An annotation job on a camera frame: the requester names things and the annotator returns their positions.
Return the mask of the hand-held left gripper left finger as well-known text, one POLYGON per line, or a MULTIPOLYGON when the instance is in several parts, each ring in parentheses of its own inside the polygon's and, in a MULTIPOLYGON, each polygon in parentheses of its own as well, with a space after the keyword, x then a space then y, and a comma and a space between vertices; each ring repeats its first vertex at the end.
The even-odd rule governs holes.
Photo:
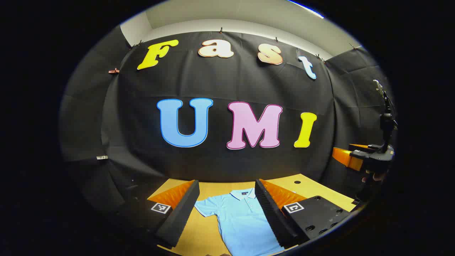
POLYGON ((144 244, 172 249, 199 194, 199 181, 191 180, 155 196, 132 195, 113 212, 113 224, 144 244))

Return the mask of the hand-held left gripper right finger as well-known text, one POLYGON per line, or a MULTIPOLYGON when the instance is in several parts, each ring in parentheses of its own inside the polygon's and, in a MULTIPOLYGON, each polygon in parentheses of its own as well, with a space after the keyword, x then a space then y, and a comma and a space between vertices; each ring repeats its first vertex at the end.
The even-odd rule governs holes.
POLYGON ((280 246, 301 245, 331 230, 349 214, 322 196, 305 198, 257 179, 255 194, 280 246))

